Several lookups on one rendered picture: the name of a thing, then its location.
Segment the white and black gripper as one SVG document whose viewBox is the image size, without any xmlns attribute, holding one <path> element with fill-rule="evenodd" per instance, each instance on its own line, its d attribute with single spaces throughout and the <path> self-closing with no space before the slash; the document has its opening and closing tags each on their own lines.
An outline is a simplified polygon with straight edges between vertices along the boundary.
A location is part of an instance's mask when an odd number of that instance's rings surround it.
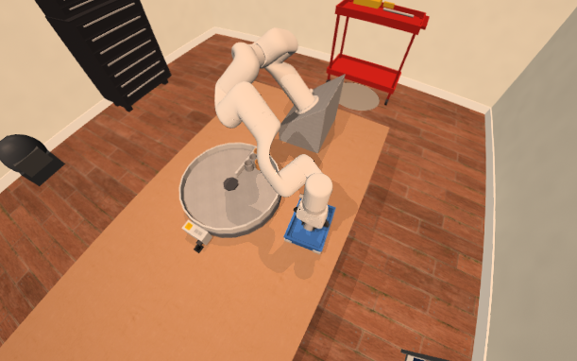
<svg viewBox="0 0 577 361">
<path fill-rule="evenodd" d="M 296 217 L 298 219 L 302 220 L 301 225 L 304 225 L 304 223 L 306 222 L 306 223 L 314 226 L 316 229 L 321 229 L 323 227 L 323 225 L 324 225 L 324 227 L 328 228 L 330 225 L 330 223 L 326 219 L 327 214 L 328 214 L 328 205 L 327 205 L 326 210 L 321 215 L 313 215 L 312 216 L 312 215 L 306 213 L 305 210 L 303 209 L 301 201 L 298 204 L 298 206 L 294 208 L 293 211 L 296 212 Z M 326 220 L 326 222 L 325 222 L 325 220 Z M 325 222 L 325 224 L 324 224 L 324 222 Z M 313 227 L 313 231 L 314 231 L 314 227 Z"/>
</svg>

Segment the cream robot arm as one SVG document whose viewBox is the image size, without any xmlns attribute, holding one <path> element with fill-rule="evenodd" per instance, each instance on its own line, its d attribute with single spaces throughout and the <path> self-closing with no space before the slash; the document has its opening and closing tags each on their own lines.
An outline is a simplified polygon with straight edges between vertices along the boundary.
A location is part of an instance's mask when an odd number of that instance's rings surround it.
<svg viewBox="0 0 577 361">
<path fill-rule="evenodd" d="M 319 97 L 313 95 L 297 70 L 284 62 L 297 48 L 295 35 L 276 27 L 253 44 L 236 43 L 231 48 L 233 62 L 215 84 L 215 111 L 227 128 L 234 129 L 242 122 L 246 125 L 257 141 L 260 170 L 280 196 L 288 198 L 305 184 L 304 195 L 299 195 L 303 209 L 310 215 L 321 215 L 333 190 L 331 179 L 306 154 L 297 156 L 277 173 L 269 153 L 281 123 L 252 85 L 264 68 L 295 105 L 296 114 L 311 109 Z"/>
</svg>

